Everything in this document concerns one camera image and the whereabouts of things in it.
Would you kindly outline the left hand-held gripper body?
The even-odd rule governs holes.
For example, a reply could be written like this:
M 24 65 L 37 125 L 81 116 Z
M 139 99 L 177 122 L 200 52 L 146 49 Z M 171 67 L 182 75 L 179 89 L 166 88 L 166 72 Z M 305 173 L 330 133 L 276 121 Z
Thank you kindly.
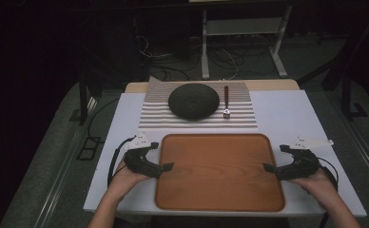
M 150 145 L 151 141 L 144 133 L 138 134 L 126 145 L 124 162 L 130 171 L 158 179 L 163 174 L 157 172 L 157 166 L 159 164 L 149 161 L 146 157 L 147 153 L 144 151 L 144 148 Z

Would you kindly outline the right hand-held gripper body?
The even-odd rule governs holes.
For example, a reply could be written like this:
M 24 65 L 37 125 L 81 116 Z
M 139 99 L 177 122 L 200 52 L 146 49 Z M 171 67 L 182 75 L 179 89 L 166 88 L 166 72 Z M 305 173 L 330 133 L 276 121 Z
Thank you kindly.
M 296 150 L 294 155 L 291 155 L 293 161 L 290 164 L 278 167 L 280 172 L 275 174 L 281 181 L 289 181 L 297 178 L 307 178 L 314 175 L 320 168 L 333 181 L 335 177 L 320 164 L 320 159 L 312 152 L 313 148 L 330 146 L 334 143 L 331 140 L 318 140 L 311 138 L 298 137 L 297 141 L 289 145 Z

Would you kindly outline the brown wooden tray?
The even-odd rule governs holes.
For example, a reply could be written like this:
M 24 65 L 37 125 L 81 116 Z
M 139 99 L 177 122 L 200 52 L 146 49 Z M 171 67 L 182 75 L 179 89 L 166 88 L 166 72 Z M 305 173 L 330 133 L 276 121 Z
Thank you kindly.
M 281 182 L 263 168 L 275 163 L 263 134 L 170 134 L 160 162 L 173 164 L 157 180 L 160 209 L 271 213 L 285 206 Z

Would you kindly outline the person's left hand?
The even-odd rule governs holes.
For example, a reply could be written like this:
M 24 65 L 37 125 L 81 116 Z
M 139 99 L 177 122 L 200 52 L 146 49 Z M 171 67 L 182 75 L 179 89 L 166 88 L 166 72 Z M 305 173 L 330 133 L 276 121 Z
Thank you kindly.
M 119 203 L 136 184 L 146 180 L 148 180 L 148 176 L 130 171 L 125 162 L 121 161 L 107 188 L 107 199 L 113 203 Z

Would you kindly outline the person's right hand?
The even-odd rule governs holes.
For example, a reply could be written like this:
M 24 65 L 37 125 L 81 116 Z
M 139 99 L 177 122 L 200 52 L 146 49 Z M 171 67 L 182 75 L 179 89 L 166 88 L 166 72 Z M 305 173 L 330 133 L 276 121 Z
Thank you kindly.
M 338 192 L 327 174 L 320 168 L 314 175 L 290 182 L 309 193 L 323 209 L 329 209 L 337 200 Z

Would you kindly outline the white board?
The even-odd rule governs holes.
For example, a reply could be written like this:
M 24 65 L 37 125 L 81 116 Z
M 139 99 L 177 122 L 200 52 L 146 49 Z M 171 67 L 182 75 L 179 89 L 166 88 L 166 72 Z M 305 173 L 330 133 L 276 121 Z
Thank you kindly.
M 145 100 L 144 93 L 124 93 L 116 107 L 107 139 L 98 161 L 84 203 L 86 211 L 93 212 L 107 190 L 107 174 L 115 149 L 120 143 L 141 131 L 139 122 Z M 280 151 L 282 144 L 293 144 L 299 138 L 326 140 L 327 136 L 318 116 L 303 90 L 262 90 L 249 93 L 257 117 L 255 133 L 267 136 L 274 147 L 275 161 L 284 165 L 291 157 Z M 334 149 L 330 145 L 316 147 L 313 152 L 335 166 L 339 173 L 339 194 L 354 216 L 364 218 L 367 213 L 348 179 Z M 314 217 L 323 213 L 318 203 L 300 187 L 287 181 L 281 182 L 285 207 L 278 212 L 214 212 L 161 209 L 155 204 L 155 180 L 146 180 L 128 193 L 117 211 L 128 215 L 186 215 L 218 217 Z

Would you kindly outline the striped placemat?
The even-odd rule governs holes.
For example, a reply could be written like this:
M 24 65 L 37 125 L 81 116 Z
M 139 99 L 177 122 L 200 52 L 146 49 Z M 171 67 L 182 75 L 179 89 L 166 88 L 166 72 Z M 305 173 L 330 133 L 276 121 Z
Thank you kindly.
M 187 121 L 174 115 L 168 107 L 170 93 L 185 84 L 203 84 L 212 87 L 220 97 L 218 109 L 209 117 L 198 121 Z M 230 119 L 223 117 L 224 86 L 229 87 Z M 255 112 L 244 83 L 225 82 L 161 82 L 149 79 L 146 96 L 143 102 L 139 128 L 143 131 L 155 129 L 256 129 L 258 127 Z

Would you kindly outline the dark round bowl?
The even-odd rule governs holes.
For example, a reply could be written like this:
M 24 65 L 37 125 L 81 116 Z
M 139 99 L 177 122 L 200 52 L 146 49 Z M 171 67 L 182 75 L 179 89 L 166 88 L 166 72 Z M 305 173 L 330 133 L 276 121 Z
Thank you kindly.
M 220 105 L 218 93 L 209 85 L 185 84 L 168 97 L 170 111 L 180 119 L 198 121 L 211 116 Z

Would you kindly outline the dark metal stand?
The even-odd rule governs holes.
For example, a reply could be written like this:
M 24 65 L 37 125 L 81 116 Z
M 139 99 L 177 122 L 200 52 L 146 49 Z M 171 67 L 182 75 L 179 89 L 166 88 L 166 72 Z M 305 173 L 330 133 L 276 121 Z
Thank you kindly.
M 359 103 L 351 102 L 351 79 L 348 76 L 350 66 L 351 61 L 348 60 L 341 76 L 341 111 L 349 121 L 353 121 L 358 117 L 367 117 L 367 113 Z
M 74 110 L 70 120 L 83 125 L 88 117 L 89 100 L 97 100 L 102 96 L 103 80 L 95 73 L 81 71 L 78 74 L 79 108 Z

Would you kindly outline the white metal stand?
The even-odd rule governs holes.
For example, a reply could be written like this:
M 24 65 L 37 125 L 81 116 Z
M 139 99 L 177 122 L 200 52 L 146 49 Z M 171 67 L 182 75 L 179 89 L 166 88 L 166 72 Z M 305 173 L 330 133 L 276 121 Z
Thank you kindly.
M 282 64 L 279 51 L 282 40 L 287 28 L 287 24 L 292 11 L 291 6 L 287 6 L 282 17 L 272 18 L 250 18 L 250 19 L 223 19 L 212 20 L 207 16 L 207 10 L 203 10 L 203 26 L 202 26 L 202 54 L 201 69 L 202 78 L 208 80 L 210 78 L 208 56 L 207 56 L 207 37 L 222 35 L 242 35 L 242 34 L 275 34 L 276 42 L 269 49 L 272 62 L 281 78 L 287 77 L 287 72 Z

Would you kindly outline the black floor frame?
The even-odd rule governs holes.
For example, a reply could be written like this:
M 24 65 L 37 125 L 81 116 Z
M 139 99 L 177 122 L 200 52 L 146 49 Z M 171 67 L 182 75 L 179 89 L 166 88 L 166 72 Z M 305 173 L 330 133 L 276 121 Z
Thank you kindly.
M 95 158 L 98 147 L 104 141 L 100 137 L 86 137 L 76 159 L 78 161 L 92 161 Z

